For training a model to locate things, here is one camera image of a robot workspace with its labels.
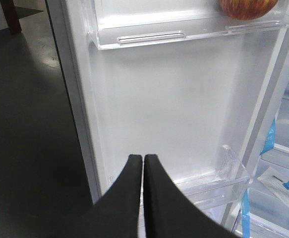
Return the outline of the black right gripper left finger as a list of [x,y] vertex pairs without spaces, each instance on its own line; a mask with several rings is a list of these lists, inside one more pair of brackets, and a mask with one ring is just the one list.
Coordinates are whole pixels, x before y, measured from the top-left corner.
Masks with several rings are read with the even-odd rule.
[[136,238],[143,160],[129,155],[116,181],[97,203],[53,238]]

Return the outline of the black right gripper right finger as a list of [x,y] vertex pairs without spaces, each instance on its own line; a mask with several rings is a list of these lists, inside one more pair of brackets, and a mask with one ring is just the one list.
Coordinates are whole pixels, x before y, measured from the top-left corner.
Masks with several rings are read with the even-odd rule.
[[173,183],[159,158],[144,158],[144,219],[148,238],[235,238],[195,207]]

